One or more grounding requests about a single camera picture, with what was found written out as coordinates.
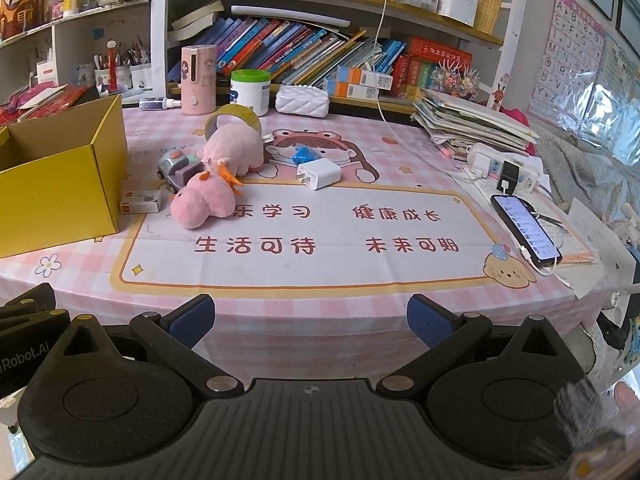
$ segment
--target white container with green lid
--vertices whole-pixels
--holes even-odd
[[[266,70],[234,70],[229,102],[251,108],[259,117],[269,110],[271,73]]]

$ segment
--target yellow box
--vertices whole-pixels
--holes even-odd
[[[0,128],[0,257],[116,233],[126,163],[119,96]]]

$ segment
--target yellow border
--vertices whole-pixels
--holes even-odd
[[[302,186],[297,181],[265,182],[264,180],[244,179],[248,184],[271,184],[272,186]],[[427,194],[447,195],[457,197],[471,211],[471,214],[478,220],[489,238],[494,243],[499,243],[498,238],[491,231],[484,219],[476,212],[475,208],[470,204],[467,197],[456,191],[443,191],[430,188],[415,187],[398,187],[398,186],[382,186],[364,183],[346,183],[340,182],[334,187],[363,188],[363,189],[381,189],[389,191],[406,191]],[[128,292],[133,294],[151,294],[155,296],[188,296],[190,294],[200,294],[215,291],[217,298],[338,298],[352,296],[382,296],[384,294],[396,294],[399,292],[419,292],[422,290],[446,290],[450,288],[459,288],[465,286],[479,286],[495,283],[495,280],[485,275],[474,278],[459,278],[453,280],[433,280],[426,282],[391,282],[377,283],[374,285],[326,285],[326,286],[220,286],[220,285],[176,285],[176,284],[158,284],[147,282],[128,282],[123,278],[125,271],[125,263],[131,254],[133,245],[145,222],[146,214],[140,215],[136,219],[132,227],[127,232],[127,237],[122,245],[120,253],[116,257],[113,269],[110,273],[111,286],[117,292]],[[242,296],[238,296],[237,292],[241,290]]]

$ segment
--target stuffed animal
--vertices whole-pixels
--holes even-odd
[[[236,209],[236,195],[241,194],[234,186],[244,184],[224,164],[214,173],[197,173],[174,197],[171,215],[186,229],[200,227],[210,216],[230,216]]]
[[[202,161],[206,170],[212,171],[222,163],[232,175],[245,176],[264,164],[262,137],[246,123],[225,124],[207,140]]]

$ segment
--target pink tablecloth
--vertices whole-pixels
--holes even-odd
[[[187,117],[180,110],[127,109],[124,118],[130,156],[126,189],[149,189],[155,178],[154,165],[165,150],[180,147],[193,153],[204,143],[194,134],[204,125],[204,117]],[[378,175],[379,185],[425,186],[463,193],[451,177],[426,162],[452,169],[420,128],[393,124],[390,131],[380,121],[346,116],[317,120],[274,111],[262,118],[262,125],[264,131],[288,128],[338,133],[355,145],[351,169],[361,170],[359,178],[365,182]],[[476,209],[501,243],[509,244],[506,231],[477,204]],[[0,299],[8,300],[46,280],[56,290],[58,304],[73,316],[91,312],[104,324],[126,323],[149,309],[165,313],[175,308],[184,301],[175,294],[132,294],[117,292],[111,286],[116,257],[134,220],[123,216],[123,229],[117,235],[0,260]],[[46,216],[42,222],[46,228]],[[601,283],[578,300],[554,277],[541,276],[520,289],[495,282],[428,292],[449,310],[482,312],[501,324],[519,324],[528,314],[543,314],[561,333],[579,322],[593,324],[607,293],[606,285]],[[376,376],[394,370],[425,350],[407,327],[409,293],[284,300],[213,296],[215,327],[196,349],[244,380],[265,376]]]

